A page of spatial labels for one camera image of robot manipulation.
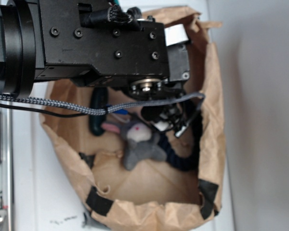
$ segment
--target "black cable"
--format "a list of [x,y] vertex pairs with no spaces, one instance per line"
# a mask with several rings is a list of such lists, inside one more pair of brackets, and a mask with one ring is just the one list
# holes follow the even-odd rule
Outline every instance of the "black cable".
[[74,117],[79,117],[79,116],[86,116],[86,114],[83,114],[83,113],[64,115],[64,114],[58,114],[55,112],[50,112],[50,111],[42,110],[42,109],[12,106],[12,105],[6,105],[6,104],[1,104],[1,103],[0,103],[0,107],[7,108],[7,109],[20,110],[20,111],[38,112],[38,113],[42,113],[42,114],[46,114],[46,115],[50,115],[50,116],[55,116],[55,117],[60,117],[60,118],[74,118]]

